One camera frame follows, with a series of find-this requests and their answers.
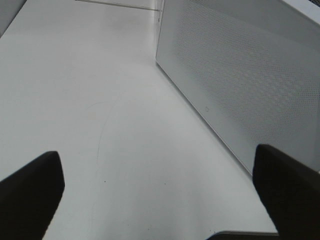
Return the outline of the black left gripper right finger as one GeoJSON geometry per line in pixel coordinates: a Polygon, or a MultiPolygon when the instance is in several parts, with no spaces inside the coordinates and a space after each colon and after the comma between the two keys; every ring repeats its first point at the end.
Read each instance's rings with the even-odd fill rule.
{"type": "Polygon", "coordinates": [[[320,238],[320,174],[268,144],[256,147],[253,185],[282,240],[320,238]]]}

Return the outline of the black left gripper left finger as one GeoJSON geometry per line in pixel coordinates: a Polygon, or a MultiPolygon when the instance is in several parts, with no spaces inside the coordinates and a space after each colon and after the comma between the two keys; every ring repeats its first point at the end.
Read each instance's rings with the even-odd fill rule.
{"type": "Polygon", "coordinates": [[[65,189],[61,159],[47,151],[0,182],[0,238],[41,240],[65,189]]]}

